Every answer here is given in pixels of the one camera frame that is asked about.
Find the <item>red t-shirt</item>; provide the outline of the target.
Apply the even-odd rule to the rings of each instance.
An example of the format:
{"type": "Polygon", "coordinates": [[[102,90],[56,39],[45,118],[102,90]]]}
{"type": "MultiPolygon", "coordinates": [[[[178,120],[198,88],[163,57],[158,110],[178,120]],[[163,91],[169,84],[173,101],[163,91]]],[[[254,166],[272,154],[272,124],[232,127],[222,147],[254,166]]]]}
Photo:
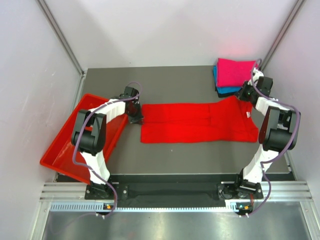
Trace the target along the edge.
{"type": "Polygon", "coordinates": [[[227,97],[212,103],[145,104],[140,141],[144,144],[214,141],[255,143],[250,102],[227,97]]]}

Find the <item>aluminium frame post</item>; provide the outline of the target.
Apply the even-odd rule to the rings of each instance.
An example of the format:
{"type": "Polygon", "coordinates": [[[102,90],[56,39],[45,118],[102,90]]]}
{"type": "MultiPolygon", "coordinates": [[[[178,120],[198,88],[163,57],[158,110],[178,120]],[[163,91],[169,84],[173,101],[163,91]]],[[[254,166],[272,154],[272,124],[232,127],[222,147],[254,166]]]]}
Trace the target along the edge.
{"type": "Polygon", "coordinates": [[[64,49],[65,53],[69,57],[70,61],[72,62],[73,66],[75,67],[76,71],[79,73],[80,76],[85,74],[85,71],[81,67],[79,61],[77,60],[70,44],[67,41],[64,33],[62,32],[58,22],[56,21],[51,9],[49,8],[48,4],[45,0],[35,0],[38,4],[39,8],[41,9],[42,13],[44,14],[45,18],[47,19],[50,27],[52,28],[53,32],[58,38],[62,48],[64,49]]]}
{"type": "Polygon", "coordinates": [[[286,34],[288,33],[290,27],[292,26],[294,20],[298,16],[299,12],[302,10],[306,0],[295,0],[294,5],[289,11],[288,16],[285,18],[284,23],[282,24],[278,34],[276,35],[271,47],[269,48],[266,56],[262,60],[259,69],[264,71],[268,64],[271,62],[274,54],[276,53],[278,47],[282,43],[283,39],[285,38],[286,34]]]}

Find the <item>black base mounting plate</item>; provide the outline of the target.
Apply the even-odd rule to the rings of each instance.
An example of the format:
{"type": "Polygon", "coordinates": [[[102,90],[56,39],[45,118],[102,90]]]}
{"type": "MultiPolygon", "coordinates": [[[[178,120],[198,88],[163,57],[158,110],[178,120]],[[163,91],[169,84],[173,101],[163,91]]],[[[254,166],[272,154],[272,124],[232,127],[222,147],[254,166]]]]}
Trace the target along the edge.
{"type": "Polygon", "coordinates": [[[120,199],[201,197],[211,200],[263,198],[260,183],[241,174],[112,174],[108,182],[120,199]]]}

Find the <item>blue folded t-shirt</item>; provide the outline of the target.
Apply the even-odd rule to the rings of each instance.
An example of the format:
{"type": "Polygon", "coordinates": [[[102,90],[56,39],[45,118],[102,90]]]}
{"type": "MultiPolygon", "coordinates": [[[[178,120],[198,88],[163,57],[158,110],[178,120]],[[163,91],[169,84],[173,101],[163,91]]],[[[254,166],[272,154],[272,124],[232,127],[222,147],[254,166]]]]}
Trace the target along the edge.
{"type": "Polygon", "coordinates": [[[218,71],[217,71],[217,66],[214,65],[213,66],[213,70],[212,70],[212,73],[213,73],[213,79],[214,79],[214,86],[215,86],[215,91],[218,93],[218,95],[233,95],[234,93],[238,92],[241,87],[233,87],[233,86],[227,86],[227,87],[218,87],[218,71]]]}

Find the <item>red plastic bin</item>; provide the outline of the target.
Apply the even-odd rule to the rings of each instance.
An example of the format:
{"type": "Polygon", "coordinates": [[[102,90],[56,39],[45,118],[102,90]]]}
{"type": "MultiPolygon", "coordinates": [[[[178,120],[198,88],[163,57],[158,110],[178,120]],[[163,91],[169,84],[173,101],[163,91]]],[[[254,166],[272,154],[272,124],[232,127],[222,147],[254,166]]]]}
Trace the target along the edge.
{"type": "MultiPolygon", "coordinates": [[[[85,94],[47,151],[40,160],[40,164],[44,167],[52,169],[60,174],[64,174],[77,181],[85,184],[90,183],[90,173],[86,167],[75,165],[72,157],[75,147],[71,143],[72,132],[77,118],[77,113],[81,109],[89,110],[100,106],[107,102],[107,98],[96,96],[93,94],[85,94]]],[[[106,143],[103,148],[105,162],[108,162],[117,142],[128,123],[128,116],[123,114],[111,120],[106,125],[106,143]]]]}

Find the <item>black folded t-shirt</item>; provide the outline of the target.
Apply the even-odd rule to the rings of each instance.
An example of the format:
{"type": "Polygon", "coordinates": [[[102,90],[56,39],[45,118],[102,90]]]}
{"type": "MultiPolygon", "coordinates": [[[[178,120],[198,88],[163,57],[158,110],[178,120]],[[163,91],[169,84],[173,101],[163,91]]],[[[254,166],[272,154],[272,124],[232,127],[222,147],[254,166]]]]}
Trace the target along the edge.
{"type": "Polygon", "coordinates": [[[230,97],[230,96],[233,96],[236,92],[227,92],[227,93],[219,93],[218,92],[218,88],[215,87],[215,91],[217,92],[217,95],[219,98],[226,98],[226,97],[230,97]]]}

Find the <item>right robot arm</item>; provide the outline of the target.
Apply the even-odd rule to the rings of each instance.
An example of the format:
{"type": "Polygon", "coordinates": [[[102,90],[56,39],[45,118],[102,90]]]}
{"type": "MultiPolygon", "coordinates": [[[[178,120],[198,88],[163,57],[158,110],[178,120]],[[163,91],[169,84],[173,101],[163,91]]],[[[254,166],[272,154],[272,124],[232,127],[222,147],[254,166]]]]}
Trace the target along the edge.
{"type": "Polygon", "coordinates": [[[250,163],[236,175],[235,182],[217,185],[222,200],[262,199],[261,181],[266,171],[297,143],[301,112],[270,98],[272,86],[272,78],[260,76],[245,81],[236,93],[239,100],[250,102],[264,119],[258,134],[259,147],[250,163]]]}

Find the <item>aluminium front rail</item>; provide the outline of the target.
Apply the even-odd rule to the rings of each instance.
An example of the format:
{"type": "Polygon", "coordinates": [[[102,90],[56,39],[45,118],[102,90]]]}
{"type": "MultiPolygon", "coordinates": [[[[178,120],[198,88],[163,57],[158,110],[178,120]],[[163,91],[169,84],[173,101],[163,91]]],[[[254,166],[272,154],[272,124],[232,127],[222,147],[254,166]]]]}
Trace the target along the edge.
{"type": "MultiPolygon", "coordinates": [[[[49,182],[43,187],[40,202],[48,203],[49,209],[55,212],[209,212],[238,213],[249,204],[248,199],[210,200],[196,197],[166,196],[164,200],[156,197],[147,200],[143,196],[138,200],[128,198],[128,188],[118,194],[118,201],[112,199],[85,199],[85,184],[80,182],[49,182]]],[[[262,194],[270,203],[311,202],[311,192],[303,181],[273,181],[262,183],[262,194]]]]}

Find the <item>pink folded t-shirt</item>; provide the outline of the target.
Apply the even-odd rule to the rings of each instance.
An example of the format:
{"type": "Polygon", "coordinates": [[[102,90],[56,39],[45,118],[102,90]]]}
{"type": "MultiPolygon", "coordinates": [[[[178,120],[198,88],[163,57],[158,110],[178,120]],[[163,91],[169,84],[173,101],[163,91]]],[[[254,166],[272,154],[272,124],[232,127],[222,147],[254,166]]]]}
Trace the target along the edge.
{"type": "Polygon", "coordinates": [[[251,61],[236,61],[225,58],[218,58],[217,86],[218,87],[241,87],[245,81],[251,79],[251,71],[256,63],[251,61]]]}

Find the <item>left aluminium frame post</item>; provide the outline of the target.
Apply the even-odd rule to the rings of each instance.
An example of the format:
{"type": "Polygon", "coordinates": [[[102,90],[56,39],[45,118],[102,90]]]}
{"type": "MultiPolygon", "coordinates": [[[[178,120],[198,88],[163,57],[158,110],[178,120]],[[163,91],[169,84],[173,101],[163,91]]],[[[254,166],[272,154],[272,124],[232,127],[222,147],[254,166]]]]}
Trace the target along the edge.
{"type": "Polygon", "coordinates": [[[50,27],[52,28],[53,32],[58,38],[62,48],[64,49],[65,53],[69,57],[70,61],[72,62],[73,66],[75,67],[76,71],[79,73],[80,76],[85,74],[85,71],[81,67],[79,61],[77,60],[70,44],[67,41],[64,33],[62,32],[58,22],[56,21],[51,9],[49,8],[48,4],[45,0],[35,0],[38,4],[39,8],[41,9],[42,13],[44,14],[45,18],[47,19],[50,27]]]}

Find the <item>right aluminium frame post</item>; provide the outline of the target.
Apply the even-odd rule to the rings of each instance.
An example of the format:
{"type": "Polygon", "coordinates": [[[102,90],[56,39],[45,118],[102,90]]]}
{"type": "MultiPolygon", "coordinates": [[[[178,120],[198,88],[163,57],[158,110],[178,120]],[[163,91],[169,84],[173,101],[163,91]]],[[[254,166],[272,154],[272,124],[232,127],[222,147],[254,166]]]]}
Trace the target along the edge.
{"type": "Polygon", "coordinates": [[[285,18],[284,23],[282,24],[278,34],[276,35],[271,47],[269,48],[266,56],[262,60],[259,69],[264,71],[268,64],[271,62],[274,54],[276,53],[278,47],[282,43],[283,39],[285,38],[286,34],[288,33],[290,27],[292,26],[294,20],[298,16],[299,12],[302,10],[306,0],[295,0],[294,5],[289,11],[288,16],[285,18]]]}

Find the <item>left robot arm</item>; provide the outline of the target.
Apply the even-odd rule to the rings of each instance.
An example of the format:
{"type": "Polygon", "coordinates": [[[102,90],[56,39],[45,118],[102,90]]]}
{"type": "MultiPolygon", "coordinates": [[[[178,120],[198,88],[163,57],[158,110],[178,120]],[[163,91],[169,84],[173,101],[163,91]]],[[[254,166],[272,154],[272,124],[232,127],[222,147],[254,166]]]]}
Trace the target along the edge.
{"type": "Polygon", "coordinates": [[[143,123],[140,92],[127,85],[124,92],[107,102],[89,110],[78,111],[71,135],[74,146],[72,162],[89,171],[89,184],[85,199],[105,200],[117,196],[109,183],[103,149],[107,139],[107,124],[121,115],[127,115],[131,124],[143,123]]]}

